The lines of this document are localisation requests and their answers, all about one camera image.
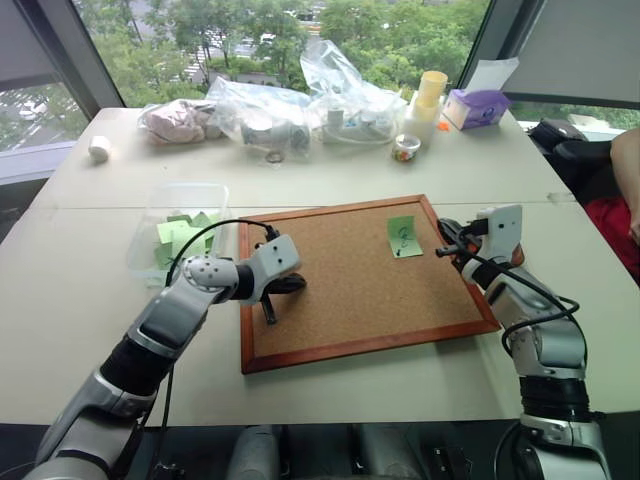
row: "tree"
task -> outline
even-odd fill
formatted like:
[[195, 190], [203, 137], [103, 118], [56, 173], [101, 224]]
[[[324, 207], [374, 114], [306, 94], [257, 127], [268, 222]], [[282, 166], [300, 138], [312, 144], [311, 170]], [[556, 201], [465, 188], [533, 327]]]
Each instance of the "tree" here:
[[249, 13], [249, 4], [244, 1], [213, 0], [213, 18], [215, 37], [224, 57], [224, 64], [230, 67], [229, 59], [233, 49], [246, 30], [245, 19]]
[[509, 108], [518, 120], [537, 122], [541, 118], [567, 119], [571, 113], [590, 115], [609, 123], [611, 128], [628, 130], [640, 126], [640, 111], [624, 108], [591, 107], [538, 102], [514, 102]]
[[94, 43], [127, 105], [202, 97], [200, 90], [185, 81], [188, 59], [174, 44], [134, 45], [126, 41], [124, 32], [94, 37]]
[[[172, 32], [176, 44], [191, 53], [207, 85], [209, 69], [207, 60], [211, 60], [211, 33], [215, 24], [215, 11], [211, 0], [183, 0], [170, 8]], [[200, 50], [206, 55], [201, 59]]]
[[424, 5], [399, 0], [331, 0], [321, 15], [322, 36], [334, 41], [366, 80], [416, 89], [424, 70], [455, 84], [482, 23], [488, 0]]
[[[287, 70], [300, 68], [300, 55], [308, 33], [290, 12], [306, 8], [302, 0], [258, 0], [249, 16], [248, 27], [258, 44], [255, 56], [267, 59], [284, 85], [291, 81]], [[263, 34], [275, 35], [271, 42], [261, 42]]]
[[11, 118], [7, 112], [0, 112], [0, 151], [13, 148], [24, 133], [22, 122]]
[[58, 84], [33, 89], [36, 96], [47, 99], [47, 111], [38, 120], [48, 127], [63, 132], [63, 139], [75, 140], [89, 123], [68, 90]]
[[354, 40], [363, 49], [383, 44], [389, 6], [375, 0], [333, 0], [320, 14], [322, 36], [341, 45]]
[[[165, 0], [152, 0], [151, 13], [167, 14]], [[78, 11], [122, 98], [130, 107], [201, 98], [185, 78], [189, 58], [166, 34], [166, 16], [155, 17], [153, 38], [143, 39], [128, 0], [82, 0]]]

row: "person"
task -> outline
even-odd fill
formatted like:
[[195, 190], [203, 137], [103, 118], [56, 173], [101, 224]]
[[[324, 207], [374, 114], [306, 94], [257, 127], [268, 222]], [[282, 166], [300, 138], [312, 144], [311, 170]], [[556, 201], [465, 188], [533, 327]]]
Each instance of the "person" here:
[[640, 286], [640, 127], [613, 139], [611, 164], [622, 195], [593, 199], [584, 209]]

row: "sticky note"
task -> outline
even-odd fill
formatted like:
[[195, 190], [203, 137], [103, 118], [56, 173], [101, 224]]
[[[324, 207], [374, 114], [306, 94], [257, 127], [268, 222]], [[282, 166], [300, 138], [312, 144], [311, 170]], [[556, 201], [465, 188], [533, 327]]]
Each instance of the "sticky note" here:
[[422, 248], [413, 229], [413, 216], [393, 217], [387, 220], [387, 236], [396, 258], [422, 255]]
[[171, 262], [173, 262], [171, 253], [170, 243], [163, 243], [154, 249], [153, 254], [160, 270], [167, 270], [171, 266]]
[[212, 223], [213, 222], [209, 219], [209, 216], [204, 212], [200, 212], [198, 215], [196, 215], [191, 219], [192, 227], [205, 228], [211, 225]]
[[178, 220], [184, 220], [191, 224], [191, 217], [189, 215], [172, 215], [167, 217], [167, 222], [177, 222]]
[[[178, 228], [173, 231], [173, 235], [171, 237], [171, 256], [176, 258], [180, 253], [180, 250], [184, 245], [191, 240], [196, 233], [198, 233], [200, 228]], [[203, 237], [198, 237], [195, 242], [191, 244], [191, 246], [187, 249], [186, 252], [182, 254], [183, 258], [190, 257], [192, 255], [203, 255], [205, 251], [205, 239]]]
[[170, 243], [173, 231], [185, 229], [185, 228], [191, 228], [185, 220], [159, 223], [158, 225], [156, 225], [156, 229], [158, 230], [158, 236], [160, 237], [160, 243]]

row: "robotic arm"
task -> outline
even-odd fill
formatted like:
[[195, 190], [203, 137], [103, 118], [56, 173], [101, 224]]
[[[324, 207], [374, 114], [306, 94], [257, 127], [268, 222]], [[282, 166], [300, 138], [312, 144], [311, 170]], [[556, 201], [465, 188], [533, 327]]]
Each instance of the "robotic arm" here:
[[172, 285], [147, 305], [49, 428], [37, 467], [26, 478], [124, 476], [160, 382], [202, 326], [208, 307], [240, 300], [261, 301], [266, 309], [269, 286], [299, 265], [288, 235], [275, 236], [238, 264], [208, 255], [185, 260]]
[[582, 331], [560, 297], [511, 263], [522, 207], [483, 210], [465, 227], [449, 219], [438, 226], [450, 246], [436, 254], [454, 256], [453, 265], [485, 291], [505, 329], [503, 345], [520, 377], [524, 409], [525, 441], [516, 450], [516, 468], [532, 480], [610, 480], [600, 429], [589, 411]]
[[[551, 290], [512, 254], [520, 242], [522, 209], [483, 210], [462, 227], [439, 229], [466, 281], [484, 291], [505, 328], [503, 345], [520, 377], [523, 414], [514, 461], [527, 480], [611, 480], [600, 430], [584, 383], [586, 343], [578, 324]], [[184, 261], [143, 310], [109, 358], [85, 381], [47, 431], [27, 480], [124, 477], [141, 440], [158, 387], [201, 327], [210, 305], [262, 302], [275, 322], [268, 293], [299, 265], [287, 235], [268, 237], [238, 264], [209, 256]], [[282, 293], [291, 291], [284, 282]]]

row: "plastic container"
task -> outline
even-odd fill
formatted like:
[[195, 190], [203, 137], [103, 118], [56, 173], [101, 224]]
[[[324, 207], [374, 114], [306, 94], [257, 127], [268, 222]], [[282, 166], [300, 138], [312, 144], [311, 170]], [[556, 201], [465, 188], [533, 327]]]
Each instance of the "plastic container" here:
[[[171, 215], [195, 216], [200, 212], [227, 216], [229, 189], [215, 183], [169, 183], [154, 190], [127, 253], [127, 267], [137, 278], [152, 286], [162, 285], [169, 268], [159, 269], [154, 250], [160, 245], [156, 225]], [[211, 254], [219, 255], [225, 244], [226, 229], [215, 229]]]
[[420, 107], [416, 103], [417, 98], [418, 94], [414, 92], [411, 103], [404, 114], [400, 131], [418, 137], [422, 148], [426, 149], [431, 143], [431, 137], [433, 137], [440, 119], [442, 108], [440, 103], [436, 103], [434, 107]]

